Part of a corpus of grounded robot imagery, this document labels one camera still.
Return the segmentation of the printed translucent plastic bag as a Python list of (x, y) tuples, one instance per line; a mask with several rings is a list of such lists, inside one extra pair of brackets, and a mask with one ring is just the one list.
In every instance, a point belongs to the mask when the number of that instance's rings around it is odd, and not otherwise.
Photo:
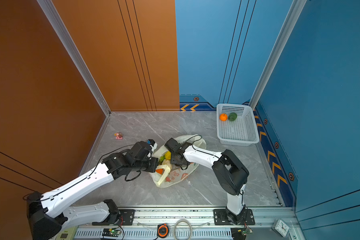
[[(204, 150), (207, 147), (206, 141), (203, 140), (202, 137), (197, 137), (196, 135), (183, 135), (176, 137), (175, 140), (180, 144), (185, 142), (191, 144), (196, 141), (193, 143), (194, 147)], [(199, 164), (190, 163), (186, 169), (177, 167), (171, 164), (170, 160), (166, 158), (167, 152), (169, 152), (169, 150), (163, 145), (154, 153), (154, 157), (160, 160), (160, 164), (156, 168), (156, 171), (154, 173), (149, 173), (149, 175), (158, 188), (168, 188), (182, 182), (199, 166)]]

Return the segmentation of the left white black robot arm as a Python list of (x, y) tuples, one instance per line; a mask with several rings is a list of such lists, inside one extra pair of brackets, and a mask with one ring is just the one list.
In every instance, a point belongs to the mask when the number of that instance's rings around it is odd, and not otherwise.
[(107, 226), (119, 224), (122, 215), (111, 199), (97, 204), (74, 207), (73, 204), (94, 190), (130, 172), (155, 172), (159, 159), (150, 151), (137, 157), (128, 150), (104, 158), (87, 173), (50, 192), (34, 192), (26, 197), (27, 218), (34, 240), (49, 240), (60, 231), (83, 224)]

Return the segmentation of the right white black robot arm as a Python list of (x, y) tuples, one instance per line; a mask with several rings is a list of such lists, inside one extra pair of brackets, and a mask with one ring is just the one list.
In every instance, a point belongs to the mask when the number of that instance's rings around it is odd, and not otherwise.
[(212, 152), (188, 142), (177, 143), (174, 139), (170, 139), (165, 147), (171, 153), (173, 165), (187, 167), (196, 163), (211, 169), (227, 193), (226, 214), (229, 222), (234, 225), (245, 224), (246, 205), (243, 197), (249, 170), (231, 150)]

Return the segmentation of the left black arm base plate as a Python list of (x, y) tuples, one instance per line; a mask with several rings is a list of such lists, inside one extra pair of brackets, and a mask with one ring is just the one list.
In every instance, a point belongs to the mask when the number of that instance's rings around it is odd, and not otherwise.
[(92, 222), (93, 226), (131, 226), (135, 217), (134, 209), (121, 209), (111, 212), (104, 221)]

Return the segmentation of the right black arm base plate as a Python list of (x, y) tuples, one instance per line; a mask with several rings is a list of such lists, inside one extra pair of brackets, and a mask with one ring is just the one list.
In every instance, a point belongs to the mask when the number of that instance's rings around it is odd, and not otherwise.
[(256, 224), (253, 211), (248, 208), (243, 209), (238, 215), (231, 213), (228, 209), (214, 209), (213, 213), (216, 226), (254, 226)]

